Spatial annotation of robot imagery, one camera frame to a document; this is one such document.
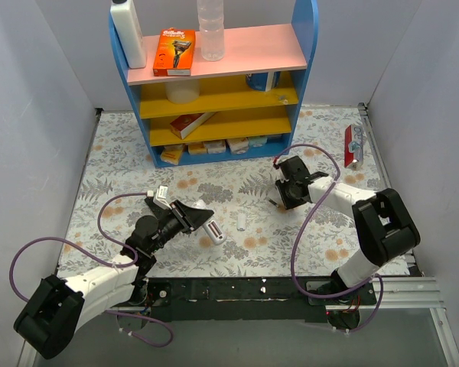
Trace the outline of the black AAA battery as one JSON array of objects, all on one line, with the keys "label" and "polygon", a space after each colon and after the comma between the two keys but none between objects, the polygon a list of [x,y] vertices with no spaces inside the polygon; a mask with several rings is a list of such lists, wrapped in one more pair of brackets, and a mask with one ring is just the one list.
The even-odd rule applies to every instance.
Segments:
[{"label": "black AAA battery", "polygon": [[276,203],[274,200],[268,199],[268,201],[269,201],[274,207],[279,208],[279,204]]}]

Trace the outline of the white remote control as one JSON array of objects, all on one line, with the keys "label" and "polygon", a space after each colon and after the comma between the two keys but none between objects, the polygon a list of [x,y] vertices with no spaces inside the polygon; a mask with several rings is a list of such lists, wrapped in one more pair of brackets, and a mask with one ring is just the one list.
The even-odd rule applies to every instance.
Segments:
[{"label": "white remote control", "polygon": [[[203,200],[194,202],[193,207],[197,209],[208,209]],[[226,241],[226,233],[216,221],[215,216],[211,216],[211,218],[203,224],[203,229],[214,245],[222,245]]]}]

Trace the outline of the white battery cover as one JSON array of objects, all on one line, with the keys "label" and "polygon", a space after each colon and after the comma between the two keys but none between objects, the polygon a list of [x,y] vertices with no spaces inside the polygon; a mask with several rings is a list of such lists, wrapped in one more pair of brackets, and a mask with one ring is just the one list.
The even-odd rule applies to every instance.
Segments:
[{"label": "white battery cover", "polygon": [[239,213],[236,221],[236,228],[238,231],[246,230],[246,215],[244,213]]}]

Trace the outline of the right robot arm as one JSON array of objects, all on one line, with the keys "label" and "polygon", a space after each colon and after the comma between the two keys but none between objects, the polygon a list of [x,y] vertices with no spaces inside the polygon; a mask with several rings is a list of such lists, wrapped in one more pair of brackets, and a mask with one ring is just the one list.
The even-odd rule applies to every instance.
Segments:
[{"label": "right robot arm", "polygon": [[[377,271],[394,258],[412,250],[420,241],[414,224],[399,193],[392,188],[381,191],[363,190],[324,172],[310,173],[303,160],[291,157],[273,167],[282,179],[275,185],[286,209],[312,203],[291,250],[291,279],[303,295],[315,299],[335,299],[348,304]],[[325,205],[353,219],[360,249],[331,275],[331,289],[326,294],[313,294],[302,287],[295,274],[295,256],[306,225],[319,206]]]}]

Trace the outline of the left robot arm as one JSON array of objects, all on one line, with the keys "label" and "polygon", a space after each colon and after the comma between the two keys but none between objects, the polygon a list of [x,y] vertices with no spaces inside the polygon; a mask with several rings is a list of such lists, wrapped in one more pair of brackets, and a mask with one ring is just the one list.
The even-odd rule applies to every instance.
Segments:
[{"label": "left robot arm", "polygon": [[145,202],[151,214],[135,223],[121,253],[87,272],[61,279],[41,279],[13,328],[45,359],[60,354],[85,323],[116,304],[142,304],[148,295],[142,281],[154,266],[155,252],[180,233],[206,229],[214,211],[198,201],[192,206],[175,200],[157,205]]}]

